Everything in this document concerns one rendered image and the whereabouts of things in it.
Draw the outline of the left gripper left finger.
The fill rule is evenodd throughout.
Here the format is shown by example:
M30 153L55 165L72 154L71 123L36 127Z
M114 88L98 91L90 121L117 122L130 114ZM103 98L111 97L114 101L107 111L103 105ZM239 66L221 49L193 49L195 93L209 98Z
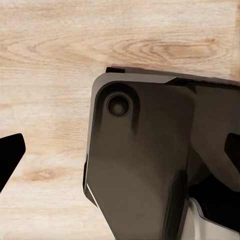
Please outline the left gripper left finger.
M0 193L25 152L26 145L21 133L0 138Z

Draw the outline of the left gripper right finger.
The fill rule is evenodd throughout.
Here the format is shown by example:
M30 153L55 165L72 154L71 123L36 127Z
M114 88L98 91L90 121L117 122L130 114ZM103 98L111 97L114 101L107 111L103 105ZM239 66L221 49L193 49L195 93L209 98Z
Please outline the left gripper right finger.
M240 135L228 133L224 151L240 173Z

